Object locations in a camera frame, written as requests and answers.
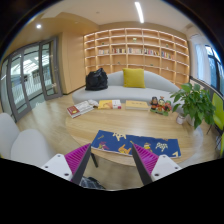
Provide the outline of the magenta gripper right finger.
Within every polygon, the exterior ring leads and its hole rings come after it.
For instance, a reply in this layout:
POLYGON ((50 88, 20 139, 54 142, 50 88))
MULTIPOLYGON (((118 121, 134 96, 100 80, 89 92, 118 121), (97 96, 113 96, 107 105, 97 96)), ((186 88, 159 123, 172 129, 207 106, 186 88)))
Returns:
POLYGON ((132 145, 132 155, 143 185, 150 184, 151 174, 159 156, 137 144, 132 145))

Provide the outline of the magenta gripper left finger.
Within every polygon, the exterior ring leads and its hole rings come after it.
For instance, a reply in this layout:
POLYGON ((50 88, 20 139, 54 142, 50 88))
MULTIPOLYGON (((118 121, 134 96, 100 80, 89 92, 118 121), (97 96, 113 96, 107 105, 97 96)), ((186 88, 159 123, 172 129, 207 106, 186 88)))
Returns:
POLYGON ((72 172, 71 181, 77 185, 83 177, 86 165, 91 154, 91 144, 88 143, 81 146, 65 155, 65 159, 72 172))

